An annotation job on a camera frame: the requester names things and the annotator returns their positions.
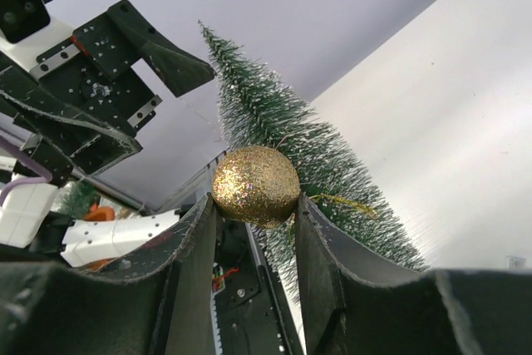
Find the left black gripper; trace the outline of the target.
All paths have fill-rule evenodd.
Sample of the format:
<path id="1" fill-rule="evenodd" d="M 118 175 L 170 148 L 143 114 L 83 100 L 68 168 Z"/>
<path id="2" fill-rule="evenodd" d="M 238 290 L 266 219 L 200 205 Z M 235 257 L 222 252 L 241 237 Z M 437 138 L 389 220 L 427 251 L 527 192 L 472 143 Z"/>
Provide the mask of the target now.
<path id="1" fill-rule="evenodd" d="M 76 28 L 72 42 L 79 53 L 38 80 L 1 54 L 1 112 L 85 176 L 142 150 L 135 136 L 161 99 L 133 64 L 144 60 L 176 97 L 214 79 L 209 63 L 178 48 L 129 0 Z"/>

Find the gold glitter ball ornament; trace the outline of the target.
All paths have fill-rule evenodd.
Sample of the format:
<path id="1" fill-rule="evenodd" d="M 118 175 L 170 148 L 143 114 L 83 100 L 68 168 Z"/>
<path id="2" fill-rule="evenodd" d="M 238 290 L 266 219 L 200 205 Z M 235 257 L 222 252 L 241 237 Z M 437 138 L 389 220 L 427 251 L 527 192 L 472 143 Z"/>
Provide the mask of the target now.
<path id="1" fill-rule="evenodd" d="M 294 212 L 298 173 L 278 150 L 252 145 L 229 152 L 218 164 L 212 197 L 219 214 L 233 221 L 274 229 Z"/>

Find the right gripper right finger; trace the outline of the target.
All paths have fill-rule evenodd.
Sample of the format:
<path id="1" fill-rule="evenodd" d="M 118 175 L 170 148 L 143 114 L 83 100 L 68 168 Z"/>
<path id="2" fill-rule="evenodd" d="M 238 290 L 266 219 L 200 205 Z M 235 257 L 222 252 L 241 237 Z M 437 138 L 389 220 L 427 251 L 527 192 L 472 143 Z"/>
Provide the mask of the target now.
<path id="1" fill-rule="evenodd" d="M 411 271 L 343 233 L 305 196 L 295 227 L 308 353 L 530 353 L 529 272 Z"/>

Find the small green christmas tree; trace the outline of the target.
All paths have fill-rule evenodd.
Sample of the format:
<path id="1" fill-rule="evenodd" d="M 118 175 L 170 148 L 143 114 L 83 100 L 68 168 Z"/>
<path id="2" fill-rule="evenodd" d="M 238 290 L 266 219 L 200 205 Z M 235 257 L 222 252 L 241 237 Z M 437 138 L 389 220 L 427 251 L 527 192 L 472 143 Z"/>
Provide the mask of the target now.
<path id="1" fill-rule="evenodd" d="M 219 83 L 219 122 L 229 149 L 280 151 L 298 172 L 303 193 L 332 224 L 395 264 L 426 270 L 399 217 L 337 129 L 241 46 L 206 25 L 200 31 Z"/>

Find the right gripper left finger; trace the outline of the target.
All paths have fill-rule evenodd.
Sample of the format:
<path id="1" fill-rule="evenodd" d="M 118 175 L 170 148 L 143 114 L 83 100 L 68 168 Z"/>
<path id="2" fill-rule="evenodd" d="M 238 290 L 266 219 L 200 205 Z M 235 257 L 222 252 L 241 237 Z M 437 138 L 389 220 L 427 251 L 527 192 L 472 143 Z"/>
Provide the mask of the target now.
<path id="1" fill-rule="evenodd" d="M 213 353 L 215 239 L 206 195 L 180 222 L 95 273 L 2 264 L 2 353 Z"/>

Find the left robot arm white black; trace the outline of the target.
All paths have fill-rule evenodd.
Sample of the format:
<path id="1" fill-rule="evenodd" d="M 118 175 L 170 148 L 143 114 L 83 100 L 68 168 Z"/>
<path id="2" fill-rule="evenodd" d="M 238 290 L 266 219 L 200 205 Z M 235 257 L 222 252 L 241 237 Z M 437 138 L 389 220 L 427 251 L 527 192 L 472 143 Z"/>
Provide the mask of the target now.
<path id="1" fill-rule="evenodd" d="M 97 202 L 78 217 L 52 206 L 73 173 L 99 175 L 141 151 L 136 137 L 161 99 L 136 74 L 144 61 L 174 96 L 212 81 L 127 0 L 80 27 L 52 19 L 1 44 L 1 115 L 26 130 L 1 136 L 1 259 L 98 269 L 176 224 L 177 211 L 128 221 Z"/>

